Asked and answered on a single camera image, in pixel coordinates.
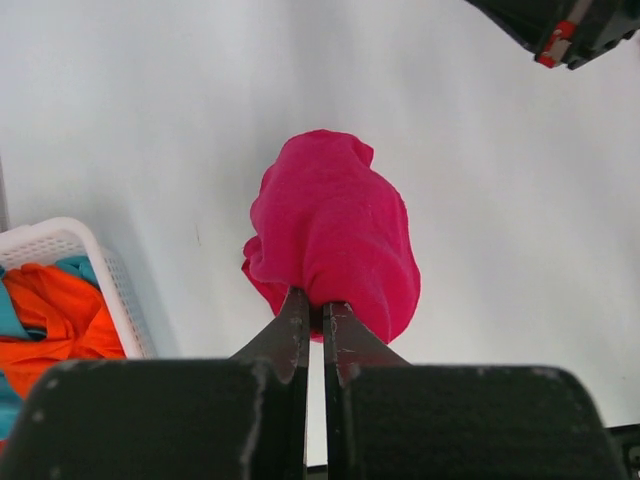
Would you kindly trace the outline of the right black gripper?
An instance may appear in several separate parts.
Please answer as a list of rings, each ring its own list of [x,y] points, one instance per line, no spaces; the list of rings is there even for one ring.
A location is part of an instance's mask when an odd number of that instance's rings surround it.
[[[475,0],[469,3],[550,69],[578,69],[639,31],[633,0]]]

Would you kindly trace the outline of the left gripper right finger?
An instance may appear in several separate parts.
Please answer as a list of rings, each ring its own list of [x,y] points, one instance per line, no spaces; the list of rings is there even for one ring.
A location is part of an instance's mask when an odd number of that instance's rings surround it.
[[[413,365],[323,309],[332,479],[624,479],[582,383],[549,366]]]

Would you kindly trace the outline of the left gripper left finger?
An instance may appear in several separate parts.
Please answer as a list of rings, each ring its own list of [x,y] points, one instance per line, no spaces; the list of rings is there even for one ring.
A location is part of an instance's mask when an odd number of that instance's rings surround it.
[[[5,479],[302,479],[310,320],[291,290],[226,359],[73,360],[29,394]]]

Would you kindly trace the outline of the magenta t shirt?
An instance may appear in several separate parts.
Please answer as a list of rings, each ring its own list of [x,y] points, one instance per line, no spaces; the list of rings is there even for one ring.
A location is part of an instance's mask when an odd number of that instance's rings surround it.
[[[320,307],[346,302],[382,342],[401,335],[421,293],[405,203],[356,136],[314,130],[289,139],[250,208],[242,271],[279,312],[290,288]]]

